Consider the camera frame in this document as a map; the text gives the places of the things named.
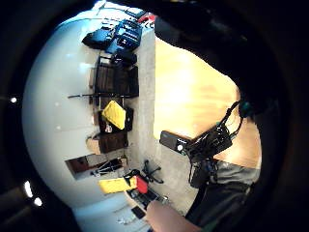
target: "person's hand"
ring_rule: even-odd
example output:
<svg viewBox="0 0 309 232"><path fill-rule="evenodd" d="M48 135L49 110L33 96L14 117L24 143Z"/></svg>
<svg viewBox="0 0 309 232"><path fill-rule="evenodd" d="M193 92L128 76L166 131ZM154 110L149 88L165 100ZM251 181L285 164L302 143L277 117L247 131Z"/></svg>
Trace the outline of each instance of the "person's hand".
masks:
<svg viewBox="0 0 309 232"><path fill-rule="evenodd" d="M155 232L197 232L201 228L186 220L170 206L152 201L147 207L147 221Z"/></svg>

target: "yellow object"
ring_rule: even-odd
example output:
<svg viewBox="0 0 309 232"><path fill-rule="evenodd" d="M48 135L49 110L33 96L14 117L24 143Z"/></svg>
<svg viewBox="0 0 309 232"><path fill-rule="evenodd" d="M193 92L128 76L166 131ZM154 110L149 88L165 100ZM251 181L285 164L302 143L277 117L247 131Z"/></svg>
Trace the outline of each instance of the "yellow object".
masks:
<svg viewBox="0 0 309 232"><path fill-rule="evenodd" d="M124 178L116 178L109 180L100 180L98 181L98 184L102 191L104 191L105 193L113 193L118 191L136 189L136 177L132 177L129 182L131 186L127 184Z"/></svg>
<svg viewBox="0 0 309 232"><path fill-rule="evenodd" d="M120 130L125 127L126 111L115 101L111 101L103 109L102 115Z"/></svg>

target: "white wall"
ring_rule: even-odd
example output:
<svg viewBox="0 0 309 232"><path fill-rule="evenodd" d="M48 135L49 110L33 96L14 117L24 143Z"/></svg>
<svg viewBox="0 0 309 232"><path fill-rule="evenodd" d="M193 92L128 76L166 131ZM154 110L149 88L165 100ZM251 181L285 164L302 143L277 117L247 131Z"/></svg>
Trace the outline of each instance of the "white wall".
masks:
<svg viewBox="0 0 309 232"><path fill-rule="evenodd" d="M23 98L22 124L32 162L46 184L70 207L101 201L95 177L75 181L65 160L91 154L85 139L96 127L88 98L90 69L98 50L81 41L98 29L99 20L78 20L59 27L47 41L30 71Z"/></svg>

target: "black device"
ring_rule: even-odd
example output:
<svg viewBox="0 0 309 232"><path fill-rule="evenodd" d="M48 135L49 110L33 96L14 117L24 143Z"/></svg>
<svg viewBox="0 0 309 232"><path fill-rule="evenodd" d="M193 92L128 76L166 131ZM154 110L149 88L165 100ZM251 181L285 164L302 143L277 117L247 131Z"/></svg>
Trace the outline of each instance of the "black device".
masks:
<svg viewBox="0 0 309 232"><path fill-rule="evenodd" d="M143 218L146 214L144 213L144 211L142 211L141 208L139 208L138 206L135 206L133 209L131 209L132 212L136 215L137 218L141 219Z"/></svg>
<svg viewBox="0 0 309 232"><path fill-rule="evenodd" d="M122 20L113 30L113 38L117 39L117 45L129 50L134 50L141 43L142 26L137 21Z"/></svg>
<svg viewBox="0 0 309 232"><path fill-rule="evenodd" d="M192 163L211 158L232 146L230 132L225 125L212 129L192 139L185 147L185 152Z"/></svg>
<svg viewBox="0 0 309 232"><path fill-rule="evenodd" d="M113 40L110 30L98 29L88 33L82 42L93 49L105 50Z"/></svg>
<svg viewBox="0 0 309 232"><path fill-rule="evenodd" d="M125 107L125 111L126 111L125 131L132 131L134 109L130 107Z"/></svg>
<svg viewBox="0 0 309 232"><path fill-rule="evenodd" d="M236 101L232 104L230 108L227 109L227 112L223 119L217 123L210 130L203 132L199 136L195 137L186 144L183 149L183 153L186 154L191 163L190 174L188 182L193 188L200 188L206 182L211 180L216 182L216 161L213 156L224 151L225 149L233 145L232 139L234 139L239 133L240 127L242 125L245 113L240 113L240 123L238 128L230 133L226 127L226 122L230 117L232 111L241 103L242 101ZM247 110L249 107L239 108L239 112ZM194 166L194 173L191 178L191 171Z"/></svg>
<svg viewBox="0 0 309 232"><path fill-rule="evenodd" d="M185 155L183 153L183 149L186 147L189 141L190 139L188 137L180 136L170 131L163 130L160 135L159 143L174 150L175 152Z"/></svg>
<svg viewBox="0 0 309 232"><path fill-rule="evenodd" d="M112 54L111 62L116 64L122 62L124 67L131 67L137 62L137 56L129 50L117 48Z"/></svg>

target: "chair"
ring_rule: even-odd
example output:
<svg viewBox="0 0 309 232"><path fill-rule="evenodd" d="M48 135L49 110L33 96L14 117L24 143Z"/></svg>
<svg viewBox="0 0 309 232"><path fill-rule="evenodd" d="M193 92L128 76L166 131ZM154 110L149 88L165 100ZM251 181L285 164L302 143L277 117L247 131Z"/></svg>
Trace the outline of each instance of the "chair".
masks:
<svg viewBox="0 0 309 232"><path fill-rule="evenodd" d="M135 98L139 95L138 68L126 69L122 62L105 64L99 56L94 79L94 96Z"/></svg>

